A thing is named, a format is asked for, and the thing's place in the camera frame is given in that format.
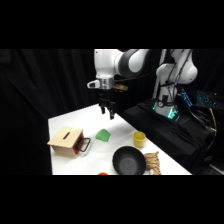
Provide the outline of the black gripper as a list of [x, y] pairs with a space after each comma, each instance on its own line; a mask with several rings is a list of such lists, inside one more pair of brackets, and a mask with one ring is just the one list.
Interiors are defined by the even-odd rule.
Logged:
[[99, 106], [101, 108], [102, 114], [105, 114], [105, 109], [108, 109], [110, 112], [110, 120], [113, 120], [115, 117], [114, 106], [115, 102], [110, 98], [107, 98], [105, 95], [99, 97]]

